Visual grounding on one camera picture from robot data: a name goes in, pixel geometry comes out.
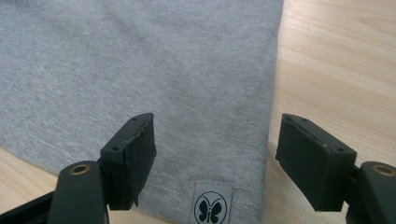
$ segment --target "wood grain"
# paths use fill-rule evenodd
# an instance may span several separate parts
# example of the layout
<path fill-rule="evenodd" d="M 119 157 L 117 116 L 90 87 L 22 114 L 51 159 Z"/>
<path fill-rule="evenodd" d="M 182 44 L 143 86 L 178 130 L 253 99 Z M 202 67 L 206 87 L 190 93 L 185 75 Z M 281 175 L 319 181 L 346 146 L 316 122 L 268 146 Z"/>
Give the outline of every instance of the wood grain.
<path fill-rule="evenodd" d="M 311 119 L 358 151 L 396 165 L 396 1 L 286 0 L 279 30 L 262 223 L 345 223 L 315 213 L 275 160 L 282 113 Z M 0 213 L 54 189 L 56 177 L 0 149 Z M 112 223 L 168 223 L 141 211 Z"/>

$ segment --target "brass grommet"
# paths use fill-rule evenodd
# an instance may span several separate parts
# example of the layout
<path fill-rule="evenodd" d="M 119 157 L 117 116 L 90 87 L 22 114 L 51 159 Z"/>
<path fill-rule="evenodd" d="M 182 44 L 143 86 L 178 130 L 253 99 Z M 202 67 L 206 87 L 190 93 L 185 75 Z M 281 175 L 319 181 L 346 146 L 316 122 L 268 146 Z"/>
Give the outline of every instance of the brass grommet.
<path fill-rule="evenodd" d="M 89 170 L 91 170 L 91 166 L 88 164 L 81 164 L 73 167 L 70 169 L 69 174 L 70 175 L 82 175 L 87 173 Z"/>
<path fill-rule="evenodd" d="M 373 169 L 381 175 L 396 176 L 396 171 L 392 167 L 385 165 L 374 165 Z"/>

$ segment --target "butterfly logo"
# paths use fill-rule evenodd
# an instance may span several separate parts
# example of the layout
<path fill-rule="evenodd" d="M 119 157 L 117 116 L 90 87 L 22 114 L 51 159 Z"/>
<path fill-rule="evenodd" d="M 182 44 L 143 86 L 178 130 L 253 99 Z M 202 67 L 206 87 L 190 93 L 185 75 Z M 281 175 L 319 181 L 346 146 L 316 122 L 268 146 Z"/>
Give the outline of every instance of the butterfly logo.
<path fill-rule="evenodd" d="M 220 224 L 223 222 L 226 215 L 227 203 L 224 198 L 216 192 L 209 191 L 204 193 L 196 202 L 195 218 L 200 224 Z"/>

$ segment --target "gray t-shirt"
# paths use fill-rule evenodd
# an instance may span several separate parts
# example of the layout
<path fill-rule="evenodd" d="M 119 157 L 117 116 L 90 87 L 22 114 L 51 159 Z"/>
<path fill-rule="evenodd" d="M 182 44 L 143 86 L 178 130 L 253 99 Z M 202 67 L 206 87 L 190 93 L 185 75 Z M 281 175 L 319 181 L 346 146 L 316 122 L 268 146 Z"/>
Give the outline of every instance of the gray t-shirt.
<path fill-rule="evenodd" d="M 58 173 L 97 160 L 126 120 L 152 112 L 158 154 L 141 208 L 178 223 L 260 223 L 281 9 L 2 0 L 0 147 Z"/>

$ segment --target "clothing label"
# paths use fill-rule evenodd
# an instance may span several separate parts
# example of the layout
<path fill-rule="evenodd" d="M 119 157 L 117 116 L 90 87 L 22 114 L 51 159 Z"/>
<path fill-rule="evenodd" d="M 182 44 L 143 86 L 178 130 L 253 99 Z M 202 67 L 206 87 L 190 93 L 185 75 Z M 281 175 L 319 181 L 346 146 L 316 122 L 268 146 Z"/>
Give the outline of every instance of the clothing label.
<path fill-rule="evenodd" d="M 227 183 L 196 183 L 189 224 L 228 224 L 233 186 Z"/>

